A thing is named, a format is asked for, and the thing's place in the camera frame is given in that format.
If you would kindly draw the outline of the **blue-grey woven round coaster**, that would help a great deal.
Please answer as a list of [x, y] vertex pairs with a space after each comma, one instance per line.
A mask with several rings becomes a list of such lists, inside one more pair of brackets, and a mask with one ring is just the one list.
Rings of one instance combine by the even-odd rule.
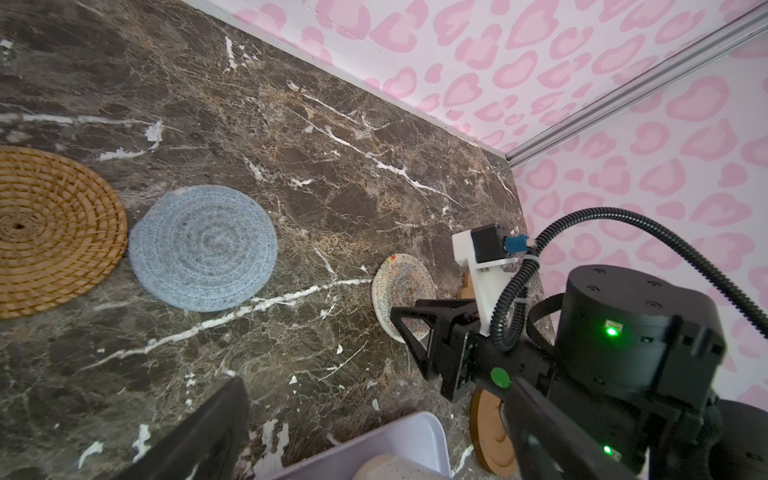
[[164, 195], [129, 235], [139, 283], [188, 311], [233, 308], [269, 281], [278, 239], [266, 211], [225, 186], [184, 187]]

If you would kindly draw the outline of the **multicolour woven round coaster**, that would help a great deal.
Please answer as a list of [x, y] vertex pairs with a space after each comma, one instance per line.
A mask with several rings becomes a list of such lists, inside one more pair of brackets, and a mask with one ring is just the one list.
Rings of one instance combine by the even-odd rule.
[[408, 254], [389, 256], [372, 282], [372, 305], [384, 331], [395, 341], [405, 341], [390, 320], [393, 307], [413, 307], [417, 300], [434, 299], [436, 289], [427, 268]]

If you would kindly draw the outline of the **woven rattan round coaster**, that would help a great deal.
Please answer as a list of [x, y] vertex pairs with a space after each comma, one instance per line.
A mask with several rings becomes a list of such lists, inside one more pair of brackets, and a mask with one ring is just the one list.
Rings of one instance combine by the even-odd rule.
[[2, 146], [2, 319], [87, 293], [114, 270], [127, 243], [123, 204], [99, 174], [58, 154]]

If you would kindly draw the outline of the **cork paw-shaped coaster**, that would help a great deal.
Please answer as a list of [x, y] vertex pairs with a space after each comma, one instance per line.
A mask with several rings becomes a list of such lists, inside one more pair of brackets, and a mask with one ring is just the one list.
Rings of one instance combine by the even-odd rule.
[[472, 299], [476, 298], [472, 277], [469, 273], [464, 275], [464, 284], [459, 292], [459, 299]]

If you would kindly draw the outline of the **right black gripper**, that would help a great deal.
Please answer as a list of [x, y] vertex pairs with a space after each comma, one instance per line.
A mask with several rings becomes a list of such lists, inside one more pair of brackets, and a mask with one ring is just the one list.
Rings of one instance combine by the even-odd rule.
[[424, 378], [442, 380], [445, 398], [456, 402], [479, 386], [505, 399], [505, 425], [523, 478], [634, 477], [542, 395], [555, 373], [554, 346], [533, 320], [524, 321], [525, 332], [507, 352], [479, 332], [473, 300], [417, 300], [393, 307], [390, 320]]

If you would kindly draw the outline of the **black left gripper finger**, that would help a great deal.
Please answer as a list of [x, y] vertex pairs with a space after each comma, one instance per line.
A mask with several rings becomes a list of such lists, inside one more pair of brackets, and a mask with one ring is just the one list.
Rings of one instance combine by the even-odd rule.
[[247, 436], [244, 382], [229, 379], [119, 479], [232, 479]]

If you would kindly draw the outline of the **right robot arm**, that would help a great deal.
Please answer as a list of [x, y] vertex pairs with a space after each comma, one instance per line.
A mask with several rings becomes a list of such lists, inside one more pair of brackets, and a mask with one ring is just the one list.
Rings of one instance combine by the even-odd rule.
[[499, 347], [472, 300], [419, 300], [391, 320], [427, 379], [455, 400], [479, 386], [526, 479], [763, 479], [767, 414], [721, 399], [727, 348], [706, 295], [610, 265], [574, 269], [565, 291], [516, 299]]

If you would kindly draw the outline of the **brown round wooden coaster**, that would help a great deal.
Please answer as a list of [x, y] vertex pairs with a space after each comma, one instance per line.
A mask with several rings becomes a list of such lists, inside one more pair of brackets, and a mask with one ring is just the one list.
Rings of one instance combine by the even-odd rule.
[[502, 479], [519, 472], [516, 452], [502, 422], [501, 400], [476, 387], [470, 406], [470, 433], [475, 455], [484, 470]]

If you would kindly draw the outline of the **beige ceramic mug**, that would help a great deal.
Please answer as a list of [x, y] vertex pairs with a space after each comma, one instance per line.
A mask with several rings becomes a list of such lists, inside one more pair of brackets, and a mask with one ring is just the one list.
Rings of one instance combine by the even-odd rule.
[[410, 459], [393, 454], [376, 456], [364, 463], [353, 480], [442, 480], [444, 476]]

